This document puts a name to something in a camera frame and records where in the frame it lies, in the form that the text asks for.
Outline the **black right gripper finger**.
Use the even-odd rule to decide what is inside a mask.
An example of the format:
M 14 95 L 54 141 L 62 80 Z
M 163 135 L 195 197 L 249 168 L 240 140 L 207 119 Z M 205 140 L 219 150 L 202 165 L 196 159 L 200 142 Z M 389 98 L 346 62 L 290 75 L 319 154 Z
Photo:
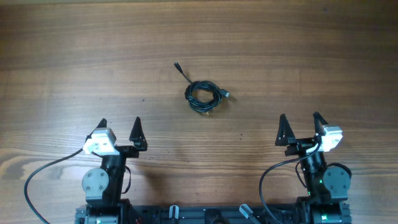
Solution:
M 295 144 L 295 135 L 285 114 L 279 118 L 279 129 L 275 139 L 276 146 L 288 146 Z
M 315 133 L 323 136 L 325 134 L 323 127 L 324 125 L 328 125 L 328 122 L 325 121 L 322 115 L 317 111 L 314 112 L 313 118 L 314 118 Z

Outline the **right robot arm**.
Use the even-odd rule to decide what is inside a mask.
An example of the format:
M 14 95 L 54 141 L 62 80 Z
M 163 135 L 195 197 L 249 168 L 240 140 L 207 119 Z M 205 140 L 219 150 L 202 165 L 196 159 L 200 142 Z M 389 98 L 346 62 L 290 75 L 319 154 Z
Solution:
M 292 212 L 280 212 L 284 223 L 351 223 L 348 190 L 352 172 L 343 164 L 327 163 L 324 153 L 334 149 L 343 138 L 339 126 L 328 124 L 314 113 L 315 135 L 298 139 L 284 114 L 280 116 L 275 144 L 285 146 L 286 156 L 297 156 L 303 173 L 306 197 L 298 197 Z

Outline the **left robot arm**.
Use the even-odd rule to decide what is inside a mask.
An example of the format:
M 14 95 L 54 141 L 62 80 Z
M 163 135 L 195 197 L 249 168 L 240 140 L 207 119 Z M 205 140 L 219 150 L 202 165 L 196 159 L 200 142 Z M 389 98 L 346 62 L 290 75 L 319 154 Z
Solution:
M 77 223 L 142 223 L 130 201 L 121 198 L 131 186 L 128 184 L 123 190 L 124 173 L 131 171 L 126 160 L 138 158 L 141 151 L 147 150 L 140 117 L 134 122 L 129 141 L 133 143 L 130 146 L 116 145 L 116 136 L 104 118 L 86 137 L 85 154 L 99 156 L 101 165 L 83 176 L 81 185 L 87 205 L 83 212 L 85 216 L 77 218 Z

